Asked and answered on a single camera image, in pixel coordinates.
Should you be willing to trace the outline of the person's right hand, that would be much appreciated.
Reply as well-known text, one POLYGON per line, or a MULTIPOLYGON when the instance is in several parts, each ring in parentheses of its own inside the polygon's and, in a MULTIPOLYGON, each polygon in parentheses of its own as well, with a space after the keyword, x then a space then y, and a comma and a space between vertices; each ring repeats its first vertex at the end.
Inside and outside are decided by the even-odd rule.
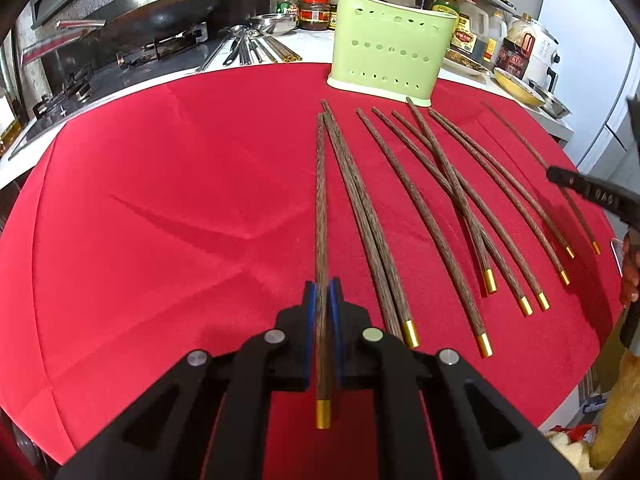
POLYGON ((624 237, 620 303, 628 308, 639 299, 639 248, 631 244, 629 234, 624 237))

